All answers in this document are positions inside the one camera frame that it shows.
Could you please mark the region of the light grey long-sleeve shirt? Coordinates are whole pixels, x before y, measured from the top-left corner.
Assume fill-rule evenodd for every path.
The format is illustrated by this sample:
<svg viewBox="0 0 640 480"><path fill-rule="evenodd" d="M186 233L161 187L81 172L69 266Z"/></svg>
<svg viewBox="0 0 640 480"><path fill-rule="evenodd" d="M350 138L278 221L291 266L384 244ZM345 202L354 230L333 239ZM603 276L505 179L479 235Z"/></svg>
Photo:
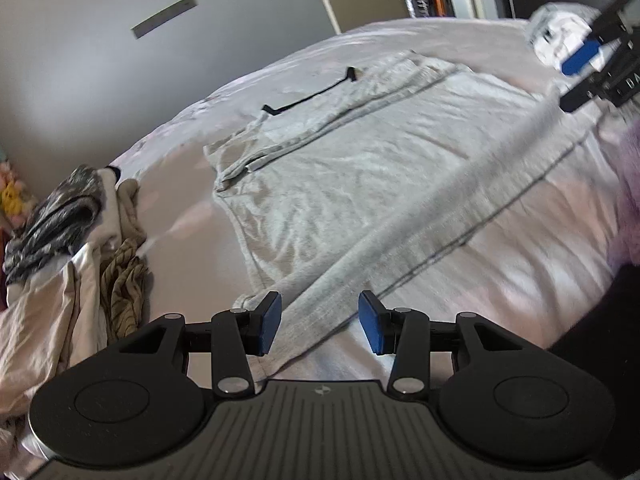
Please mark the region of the light grey long-sleeve shirt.
<svg viewBox="0 0 640 480"><path fill-rule="evenodd" d="M560 110L562 82L520 24L430 21L345 37L356 78L283 113L262 113L207 148L214 194L245 258L252 308L282 296L259 378L298 364L379 297L435 318L542 315L537 268L515 240L526 202L572 173L602 110Z"/></svg>

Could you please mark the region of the olive striped garment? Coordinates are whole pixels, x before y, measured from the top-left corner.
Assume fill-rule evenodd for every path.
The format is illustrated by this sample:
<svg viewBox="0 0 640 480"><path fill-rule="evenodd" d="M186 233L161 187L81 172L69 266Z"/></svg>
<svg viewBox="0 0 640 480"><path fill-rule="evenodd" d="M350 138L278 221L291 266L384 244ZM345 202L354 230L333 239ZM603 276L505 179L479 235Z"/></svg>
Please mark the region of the olive striped garment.
<svg viewBox="0 0 640 480"><path fill-rule="evenodd" d="M138 244L126 238L101 264L100 305L105 313L109 344L124 339L141 325L149 268L137 254Z"/></svg>

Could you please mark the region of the khaki folded garment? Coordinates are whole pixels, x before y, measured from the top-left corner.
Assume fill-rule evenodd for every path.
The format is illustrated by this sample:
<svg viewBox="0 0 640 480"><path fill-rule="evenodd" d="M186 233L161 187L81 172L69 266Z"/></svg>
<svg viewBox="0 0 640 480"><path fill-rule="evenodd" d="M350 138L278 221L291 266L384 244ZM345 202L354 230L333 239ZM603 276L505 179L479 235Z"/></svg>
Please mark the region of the khaki folded garment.
<svg viewBox="0 0 640 480"><path fill-rule="evenodd" d="M138 219L137 195L139 183L136 179L123 180L116 190L119 225L123 240L133 240L138 247L146 241L146 233Z"/></svg>

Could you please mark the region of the white folded garment under floral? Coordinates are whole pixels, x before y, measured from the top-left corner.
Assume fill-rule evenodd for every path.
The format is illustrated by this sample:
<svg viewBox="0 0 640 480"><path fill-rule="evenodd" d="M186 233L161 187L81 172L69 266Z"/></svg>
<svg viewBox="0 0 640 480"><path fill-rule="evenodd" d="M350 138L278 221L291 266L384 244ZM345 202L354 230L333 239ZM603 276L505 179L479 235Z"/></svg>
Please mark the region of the white folded garment under floral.
<svg viewBox="0 0 640 480"><path fill-rule="evenodd" d="M98 218L93 223L85 243L74 255L74 260L80 258L80 254L85 251L85 246L98 248L102 258L109 257L116 252L122 244L122 230L120 229L119 204L116 193L116 172L112 168L102 168L98 170L98 175L103 186L103 206Z"/></svg>

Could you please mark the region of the purple fluffy sleeve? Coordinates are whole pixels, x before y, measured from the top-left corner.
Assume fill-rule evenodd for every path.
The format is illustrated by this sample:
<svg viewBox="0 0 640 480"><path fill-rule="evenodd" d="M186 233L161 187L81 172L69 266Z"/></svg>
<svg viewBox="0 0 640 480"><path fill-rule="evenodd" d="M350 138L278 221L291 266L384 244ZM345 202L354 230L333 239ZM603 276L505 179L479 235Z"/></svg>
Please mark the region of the purple fluffy sleeve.
<svg viewBox="0 0 640 480"><path fill-rule="evenodd" d="M639 265L639 123L620 142L617 192L618 231L608 248L608 264L617 271L626 264Z"/></svg>

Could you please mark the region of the beige folded garment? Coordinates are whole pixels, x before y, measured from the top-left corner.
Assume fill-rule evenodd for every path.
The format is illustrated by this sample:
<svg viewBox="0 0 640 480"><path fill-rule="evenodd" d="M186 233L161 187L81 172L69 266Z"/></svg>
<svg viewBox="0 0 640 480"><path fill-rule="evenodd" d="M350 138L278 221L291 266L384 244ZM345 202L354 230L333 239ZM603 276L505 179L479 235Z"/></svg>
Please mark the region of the beige folded garment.
<svg viewBox="0 0 640 480"><path fill-rule="evenodd" d="M36 391L58 374L77 318L69 262L47 281L25 286L1 313L1 417L26 414Z"/></svg>

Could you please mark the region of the dark floral folded garment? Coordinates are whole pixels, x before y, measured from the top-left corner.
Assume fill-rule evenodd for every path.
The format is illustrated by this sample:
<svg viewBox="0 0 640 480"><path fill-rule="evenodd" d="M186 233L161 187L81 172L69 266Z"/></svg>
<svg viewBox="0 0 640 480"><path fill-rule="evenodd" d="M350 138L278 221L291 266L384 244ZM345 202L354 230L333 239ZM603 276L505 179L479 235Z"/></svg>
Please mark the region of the dark floral folded garment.
<svg viewBox="0 0 640 480"><path fill-rule="evenodd" d="M34 209L6 245L6 284L24 282L52 258L77 252L104 202L98 170L78 166Z"/></svg>

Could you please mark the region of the plush toy column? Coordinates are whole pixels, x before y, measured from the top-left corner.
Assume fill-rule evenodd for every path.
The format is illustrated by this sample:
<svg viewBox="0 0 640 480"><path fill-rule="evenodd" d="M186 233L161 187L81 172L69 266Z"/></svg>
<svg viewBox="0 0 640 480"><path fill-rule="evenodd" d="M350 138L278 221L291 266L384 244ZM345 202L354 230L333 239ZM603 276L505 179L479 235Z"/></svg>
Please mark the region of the plush toy column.
<svg viewBox="0 0 640 480"><path fill-rule="evenodd" d="M38 200L29 191L9 159L2 159L0 174L1 215L12 229L21 229L32 215Z"/></svg>

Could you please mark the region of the grey wall switch panel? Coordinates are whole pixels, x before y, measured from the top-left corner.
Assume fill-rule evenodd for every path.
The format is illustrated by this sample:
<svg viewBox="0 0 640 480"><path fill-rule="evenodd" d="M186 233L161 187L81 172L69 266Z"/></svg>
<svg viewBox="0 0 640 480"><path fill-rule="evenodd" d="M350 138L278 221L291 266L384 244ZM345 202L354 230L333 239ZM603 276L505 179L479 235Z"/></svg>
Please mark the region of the grey wall switch panel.
<svg viewBox="0 0 640 480"><path fill-rule="evenodd" d="M140 39L163 24L168 23L179 15L194 9L198 5L198 0L179 0L170 6L149 16L144 21L134 26L131 31L134 38Z"/></svg>

